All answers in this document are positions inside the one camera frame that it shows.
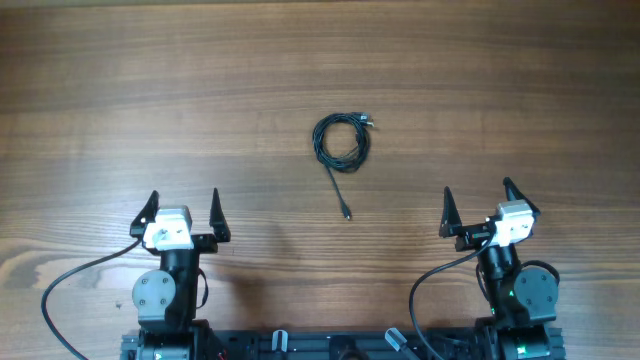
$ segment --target wire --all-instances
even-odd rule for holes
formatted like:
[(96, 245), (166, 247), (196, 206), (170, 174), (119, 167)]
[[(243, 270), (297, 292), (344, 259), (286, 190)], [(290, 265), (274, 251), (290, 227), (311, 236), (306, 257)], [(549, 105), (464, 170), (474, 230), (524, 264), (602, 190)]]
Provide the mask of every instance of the wire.
[[(331, 156), (326, 151), (324, 145), (325, 131), (329, 126), (336, 123), (351, 124), (356, 129), (357, 145), (351, 149), (351, 151), (339, 157)], [(367, 113), (353, 112), (348, 114), (331, 114), (318, 122), (316, 127), (313, 129), (313, 135), (311, 138), (313, 150), (316, 152), (316, 158), (327, 169), (333, 188), (336, 190), (336, 194), (340, 200), (342, 214), (347, 220), (351, 220), (351, 210), (340, 194), (338, 184), (331, 173), (331, 169), (343, 173), (353, 173), (360, 168), (369, 154), (370, 143), (369, 133), (366, 129), (367, 126), (373, 127), (373, 123), (369, 121), (369, 114)]]
[(441, 271), (447, 270), (449, 268), (460, 265), (463, 262), (466, 262), (475, 258), (476, 256), (480, 255), (480, 253), (488, 249), (490, 244), (491, 244), (491, 241), (487, 240), (485, 241), (484, 245), (482, 245), (482, 247), (480, 247), (478, 250), (474, 251), (473, 253), (467, 256), (461, 257), (458, 260), (454, 260), (450, 263), (438, 266), (437, 268), (430, 270), (429, 272), (420, 276), (418, 280), (416, 280), (416, 282), (413, 284), (413, 287), (411, 288), (411, 293), (409, 294), (409, 314), (411, 315), (411, 322), (413, 322), (413, 327), (416, 329), (416, 332), (418, 333), (418, 337), (420, 338), (420, 340), (422, 340), (424, 345), (427, 347), (427, 350), (429, 350), (433, 354), (433, 356), (438, 360), (445, 360), (445, 359), (442, 356), (440, 356), (440, 354), (438, 354), (433, 349), (433, 347), (431, 347), (431, 345), (429, 344), (429, 341), (427, 341), (427, 338), (424, 336), (424, 334), (420, 330), (420, 325), (418, 324), (418, 319), (416, 318), (416, 313), (413, 309), (413, 302), (414, 302), (413, 298), (416, 293), (416, 290), (418, 289), (418, 286), (420, 286), (420, 284), (422, 284), (422, 282), (424, 282), (429, 276), (437, 274)]
[(480, 286), (480, 290), (482, 290), (482, 295), (484, 295), (485, 300), (489, 301), (489, 295), (487, 295), (487, 290), (484, 289), (482, 277), (480, 276), (480, 263), (476, 265), (476, 280), (478, 280), (478, 286)]
[(105, 261), (109, 261), (111, 259), (115, 259), (118, 256), (121, 256), (121, 255), (124, 255), (124, 254), (128, 253), (129, 251), (134, 249), (136, 246), (138, 246), (141, 241), (142, 241), (142, 239), (138, 239), (133, 244), (131, 244), (128, 247), (118, 251), (117, 253), (111, 254), (109, 256), (105, 256), (105, 257), (100, 258), (98, 260), (94, 260), (94, 261), (88, 262), (88, 263), (86, 263), (84, 265), (78, 266), (75, 269), (67, 271), (66, 273), (60, 275), (60, 277), (58, 277), (57, 279), (53, 280), (51, 285), (49, 285), (49, 287), (47, 287), (47, 289), (44, 291), (44, 294), (42, 294), (42, 302), (40, 303), (40, 307), (42, 308), (42, 316), (44, 316), (44, 321), (46, 321), (47, 325), (49, 325), (49, 329), (51, 329), (51, 332), (53, 333), (53, 335), (55, 335), (58, 338), (58, 340), (60, 340), (62, 345), (64, 345), (64, 347), (66, 347), (67, 350), (69, 350), (78, 359), (87, 360), (87, 357), (82, 355), (78, 350), (76, 350), (73, 346), (71, 346), (71, 344), (69, 344), (69, 342), (64, 338), (64, 336), (62, 336), (62, 334), (60, 334), (60, 331), (58, 331), (56, 326), (53, 324), (53, 321), (51, 321), (51, 318), (49, 317), (49, 312), (47, 311), (47, 298), (49, 297), (49, 294), (51, 293), (51, 290), (53, 290), (53, 288), (56, 287), (56, 285), (60, 284), (66, 278), (68, 278), (69, 276), (71, 276), (73, 274), (76, 274), (76, 273), (78, 273), (78, 272), (80, 272), (82, 270), (85, 270), (87, 268), (90, 268), (90, 267), (92, 267), (94, 265), (98, 265), (100, 263), (103, 263)]

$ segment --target cable plug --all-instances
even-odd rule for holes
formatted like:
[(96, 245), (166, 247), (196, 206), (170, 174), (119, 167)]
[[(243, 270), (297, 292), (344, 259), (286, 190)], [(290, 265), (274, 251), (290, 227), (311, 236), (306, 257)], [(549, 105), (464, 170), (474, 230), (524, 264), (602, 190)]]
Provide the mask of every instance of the cable plug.
[(347, 204), (343, 201), (340, 206), (342, 207), (342, 215), (344, 215), (344, 218), (347, 219), (347, 221), (351, 221), (351, 210)]
[(354, 113), (351, 113), (351, 114), (353, 114), (353, 115), (358, 117), (358, 120), (360, 121), (360, 124), (362, 124), (362, 126), (374, 127), (373, 121), (369, 121), (369, 120), (371, 120), (371, 115), (369, 115), (369, 113), (354, 112)]

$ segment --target black cable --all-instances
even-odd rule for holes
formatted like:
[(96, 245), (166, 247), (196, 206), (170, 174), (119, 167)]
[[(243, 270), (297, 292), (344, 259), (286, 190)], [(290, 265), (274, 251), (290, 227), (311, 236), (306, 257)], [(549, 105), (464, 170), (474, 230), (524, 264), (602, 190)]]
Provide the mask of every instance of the black cable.
[(416, 293), (416, 290), (418, 289), (418, 286), (420, 286), (420, 284), (422, 284), (423, 281), (425, 281), (429, 276), (433, 275), (433, 274), (437, 274), (443, 270), (452, 268), (454, 266), (460, 265), (463, 262), (469, 261), (473, 258), (475, 258), (476, 256), (480, 255), (480, 253), (482, 253), (483, 251), (485, 251), (487, 248), (489, 248), (489, 245), (491, 244), (491, 241), (486, 241), (484, 245), (482, 245), (482, 247), (476, 251), (474, 251), (473, 253), (461, 257), (458, 260), (454, 260), (448, 264), (444, 264), (441, 266), (438, 266), (437, 268), (432, 269), (431, 271), (427, 272), (426, 274), (420, 276), (420, 278), (418, 278), (418, 280), (416, 280), (415, 284), (413, 284), (413, 287), (411, 288), (411, 293), (409, 294), (409, 315), (411, 315), (411, 321), (413, 322), (413, 327), (416, 329), (416, 332), (418, 333), (418, 337), (420, 338), (420, 340), (422, 340), (422, 342), (424, 343), (424, 345), (427, 347), (427, 350), (430, 351), (433, 356), (438, 359), (438, 360), (444, 360), (444, 358), (442, 356), (440, 356), (440, 354), (438, 354), (433, 347), (431, 347), (431, 345), (429, 344), (429, 341), (427, 341), (427, 338), (424, 336), (424, 334), (422, 333), (422, 330), (420, 330), (420, 325), (418, 324), (418, 319), (416, 318), (416, 314), (415, 311), (413, 309), (413, 297)]
[(90, 268), (90, 267), (92, 267), (94, 265), (98, 265), (98, 264), (103, 263), (105, 261), (109, 261), (111, 259), (115, 259), (118, 256), (124, 255), (127, 252), (131, 251), (136, 246), (138, 246), (141, 241), (142, 241), (141, 239), (140, 240), (136, 240), (133, 244), (131, 244), (128, 247), (118, 251), (117, 253), (111, 254), (109, 256), (105, 256), (105, 257), (100, 258), (98, 260), (94, 260), (94, 261), (88, 262), (88, 263), (86, 263), (84, 265), (78, 266), (75, 269), (67, 271), (66, 273), (60, 275), (60, 277), (58, 277), (57, 279), (53, 280), (51, 285), (49, 285), (49, 287), (47, 287), (47, 289), (44, 291), (44, 294), (42, 294), (42, 302), (40, 303), (40, 307), (42, 308), (42, 316), (44, 316), (44, 321), (46, 321), (47, 325), (49, 325), (49, 329), (51, 329), (51, 332), (53, 333), (53, 335), (55, 335), (58, 338), (58, 340), (60, 340), (62, 345), (64, 345), (64, 347), (66, 347), (67, 350), (69, 350), (78, 359), (87, 360), (87, 358), (84, 355), (82, 355), (78, 350), (76, 350), (73, 346), (71, 346), (71, 344), (69, 344), (69, 342), (64, 338), (64, 336), (62, 336), (62, 334), (60, 334), (60, 331), (58, 331), (56, 326), (53, 324), (53, 321), (51, 321), (51, 318), (49, 317), (49, 312), (47, 311), (47, 298), (49, 297), (49, 293), (51, 293), (51, 290), (53, 290), (53, 288), (56, 287), (56, 285), (58, 285), (61, 282), (63, 282), (69, 276), (71, 276), (73, 274), (76, 274), (76, 273), (78, 273), (78, 272), (80, 272), (80, 271), (82, 271), (84, 269)]
[[(327, 128), (336, 123), (351, 124), (356, 129), (356, 143), (357, 145), (351, 149), (348, 153), (340, 156), (333, 157), (326, 150), (324, 146), (324, 133)], [(331, 169), (339, 172), (352, 173), (358, 170), (358, 168), (364, 163), (369, 154), (369, 133), (366, 127), (373, 126), (373, 123), (369, 121), (369, 114), (353, 112), (348, 114), (331, 114), (326, 118), (320, 120), (316, 127), (313, 129), (313, 136), (311, 141), (313, 142), (313, 150), (316, 152), (316, 158), (327, 169), (329, 178), (333, 184), (333, 188), (336, 190), (338, 199), (340, 200), (340, 207), (342, 214), (347, 220), (351, 220), (351, 210), (342, 199), (340, 190), (338, 190), (338, 184), (334, 179)]]
[(484, 289), (482, 277), (480, 276), (480, 263), (476, 265), (476, 280), (478, 280), (478, 286), (480, 286), (480, 290), (482, 290), (482, 295), (484, 295), (485, 300), (489, 301), (489, 295), (487, 295), (487, 290)]

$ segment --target cable connector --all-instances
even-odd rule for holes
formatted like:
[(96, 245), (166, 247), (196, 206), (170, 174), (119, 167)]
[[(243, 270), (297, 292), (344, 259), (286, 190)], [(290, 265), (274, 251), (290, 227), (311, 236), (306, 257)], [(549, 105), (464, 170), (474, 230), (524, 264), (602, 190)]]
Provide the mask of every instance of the cable connector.
[(344, 201), (342, 202), (341, 207), (342, 207), (342, 215), (344, 215), (344, 218), (347, 219), (348, 221), (351, 221), (351, 209), (349, 209), (349, 207)]
[(354, 113), (351, 113), (351, 114), (353, 114), (353, 115), (358, 117), (358, 120), (360, 121), (360, 124), (362, 124), (362, 126), (374, 127), (373, 121), (369, 121), (369, 120), (371, 120), (371, 115), (369, 115), (369, 113), (354, 112)]

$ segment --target white plastic part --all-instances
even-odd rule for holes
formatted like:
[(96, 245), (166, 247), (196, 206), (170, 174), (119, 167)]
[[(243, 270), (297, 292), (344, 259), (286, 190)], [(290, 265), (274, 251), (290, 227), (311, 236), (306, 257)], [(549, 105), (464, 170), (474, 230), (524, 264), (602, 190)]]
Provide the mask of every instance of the white plastic part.
[(143, 236), (144, 246), (159, 251), (193, 249), (191, 214), (186, 206), (160, 208)]
[(524, 200), (514, 200), (498, 204), (495, 222), (496, 233), (491, 245), (509, 246), (529, 237), (533, 228), (533, 211)]

